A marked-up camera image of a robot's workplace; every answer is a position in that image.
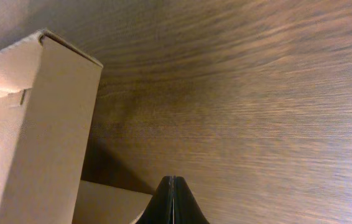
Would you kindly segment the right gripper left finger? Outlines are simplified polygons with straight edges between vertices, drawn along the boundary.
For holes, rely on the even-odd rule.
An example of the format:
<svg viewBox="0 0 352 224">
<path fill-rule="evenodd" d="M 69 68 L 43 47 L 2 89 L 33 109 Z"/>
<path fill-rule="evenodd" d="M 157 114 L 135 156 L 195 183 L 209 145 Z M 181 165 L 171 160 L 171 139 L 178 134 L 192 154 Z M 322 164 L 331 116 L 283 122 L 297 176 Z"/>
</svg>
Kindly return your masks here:
<svg viewBox="0 0 352 224">
<path fill-rule="evenodd" d="M 136 224 L 173 224 L 174 178 L 162 178 Z"/>
</svg>

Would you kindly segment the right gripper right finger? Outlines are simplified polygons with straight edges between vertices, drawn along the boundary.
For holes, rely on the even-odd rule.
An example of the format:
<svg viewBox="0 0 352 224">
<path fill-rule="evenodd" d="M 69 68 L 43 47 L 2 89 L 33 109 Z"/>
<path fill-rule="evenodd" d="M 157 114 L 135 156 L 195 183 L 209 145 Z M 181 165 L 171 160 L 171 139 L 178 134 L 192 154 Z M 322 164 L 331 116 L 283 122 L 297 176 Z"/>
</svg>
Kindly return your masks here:
<svg viewBox="0 0 352 224">
<path fill-rule="evenodd" d="M 174 223 L 209 224 L 183 177 L 174 178 Z"/>
</svg>

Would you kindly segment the brown cardboard box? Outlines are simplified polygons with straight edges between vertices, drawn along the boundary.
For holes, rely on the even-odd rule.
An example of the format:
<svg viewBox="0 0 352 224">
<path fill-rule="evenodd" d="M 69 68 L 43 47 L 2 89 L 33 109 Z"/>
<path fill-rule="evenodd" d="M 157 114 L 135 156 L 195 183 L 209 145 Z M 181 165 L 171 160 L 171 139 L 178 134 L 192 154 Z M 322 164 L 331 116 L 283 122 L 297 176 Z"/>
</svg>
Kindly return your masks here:
<svg viewBox="0 0 352 224">
<path fill-rule="evenodd" d="M 81 179 L 102 64 L 49 30 L 0 50 L 0 223 L 135 223 L 150 196 Z"/>
</svg>

